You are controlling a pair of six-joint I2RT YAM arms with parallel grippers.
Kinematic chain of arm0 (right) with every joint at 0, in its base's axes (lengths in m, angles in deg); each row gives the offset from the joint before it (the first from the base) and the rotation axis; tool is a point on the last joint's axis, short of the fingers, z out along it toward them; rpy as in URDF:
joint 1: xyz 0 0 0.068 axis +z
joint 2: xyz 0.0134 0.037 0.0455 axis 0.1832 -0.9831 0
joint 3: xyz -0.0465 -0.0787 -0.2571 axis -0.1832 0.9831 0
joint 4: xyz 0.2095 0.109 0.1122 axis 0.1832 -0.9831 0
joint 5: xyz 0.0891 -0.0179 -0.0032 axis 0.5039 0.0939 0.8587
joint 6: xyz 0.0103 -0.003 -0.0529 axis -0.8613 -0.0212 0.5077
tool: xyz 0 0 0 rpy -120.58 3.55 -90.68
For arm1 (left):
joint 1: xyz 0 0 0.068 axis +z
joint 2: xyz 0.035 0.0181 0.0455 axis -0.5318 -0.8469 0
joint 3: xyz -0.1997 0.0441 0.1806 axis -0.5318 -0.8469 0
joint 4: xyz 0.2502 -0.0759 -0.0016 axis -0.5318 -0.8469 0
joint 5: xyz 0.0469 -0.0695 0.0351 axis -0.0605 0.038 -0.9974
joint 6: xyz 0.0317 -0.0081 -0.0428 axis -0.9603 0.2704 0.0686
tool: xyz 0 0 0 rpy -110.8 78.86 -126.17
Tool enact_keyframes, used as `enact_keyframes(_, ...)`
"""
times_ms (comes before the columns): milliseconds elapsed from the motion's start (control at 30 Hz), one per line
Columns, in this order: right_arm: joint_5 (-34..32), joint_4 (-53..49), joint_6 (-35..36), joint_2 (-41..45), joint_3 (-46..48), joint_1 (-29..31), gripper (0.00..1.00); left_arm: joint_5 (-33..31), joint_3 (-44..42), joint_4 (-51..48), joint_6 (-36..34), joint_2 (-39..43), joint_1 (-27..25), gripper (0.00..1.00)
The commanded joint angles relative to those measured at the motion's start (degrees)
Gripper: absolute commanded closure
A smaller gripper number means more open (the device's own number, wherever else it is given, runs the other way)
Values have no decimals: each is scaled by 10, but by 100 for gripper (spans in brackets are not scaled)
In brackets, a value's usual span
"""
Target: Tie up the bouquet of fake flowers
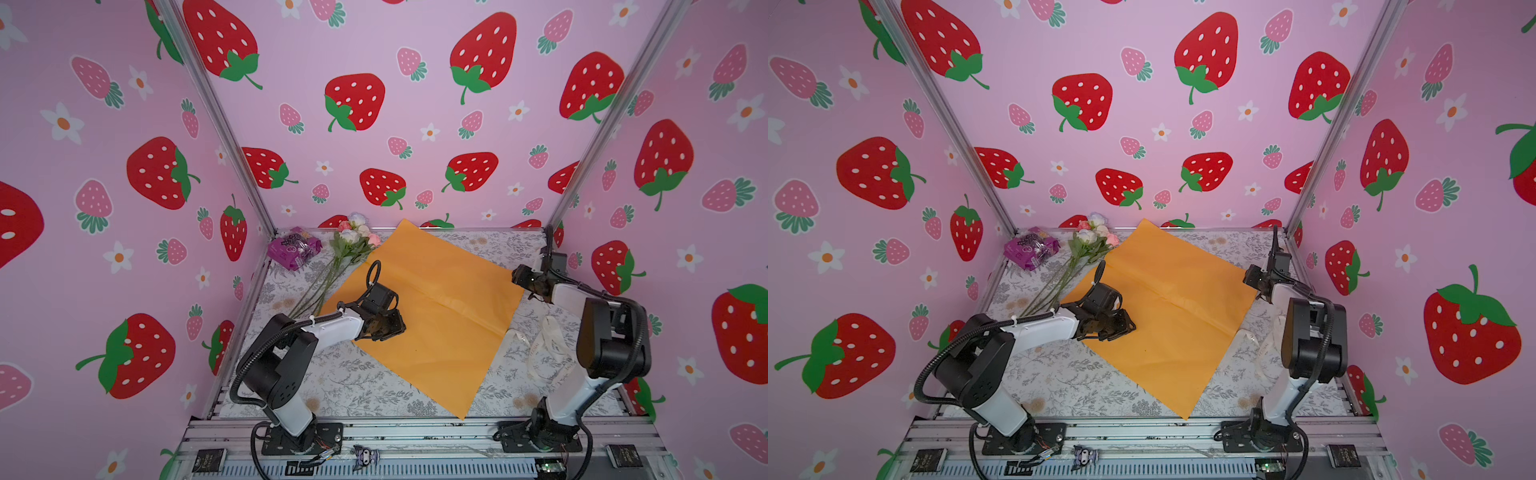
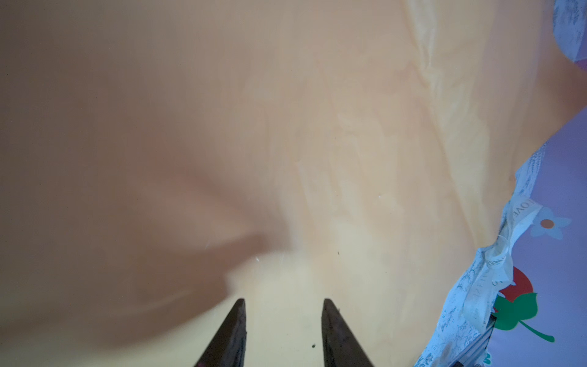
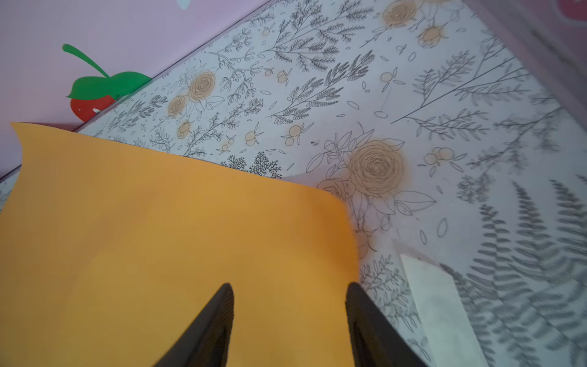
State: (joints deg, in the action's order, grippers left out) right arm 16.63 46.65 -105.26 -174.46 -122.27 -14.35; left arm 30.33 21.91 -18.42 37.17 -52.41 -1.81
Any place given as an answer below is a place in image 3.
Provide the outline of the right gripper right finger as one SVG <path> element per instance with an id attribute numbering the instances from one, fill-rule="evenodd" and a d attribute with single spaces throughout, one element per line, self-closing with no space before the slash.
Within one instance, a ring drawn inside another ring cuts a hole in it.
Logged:
<path id="1" fill-rule="evenodd" d="M 349 284 L 345 309 L 356 366 L 426 367 L 360 284 Z"/>

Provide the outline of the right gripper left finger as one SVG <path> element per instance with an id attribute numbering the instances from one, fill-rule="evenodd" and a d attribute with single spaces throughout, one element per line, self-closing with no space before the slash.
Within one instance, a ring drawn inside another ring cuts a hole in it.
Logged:
<path id="1" fill-rule="evenodd" d="M 234 293 L 223 284 L 174 345 L 156 362 L 168 367 L 227 365 L 234 321 Z"/>

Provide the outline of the orange wrapping paper sheet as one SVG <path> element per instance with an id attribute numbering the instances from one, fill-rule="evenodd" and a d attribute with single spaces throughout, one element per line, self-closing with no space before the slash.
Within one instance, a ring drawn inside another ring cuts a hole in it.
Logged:
<path id="1" fill-rule="evenodd" d="M 333 194 L 57 128 L 1 213 L 1 364 L 152 366 L 223 284 L 230 366 L 351 366 L 358 252 Z"/>

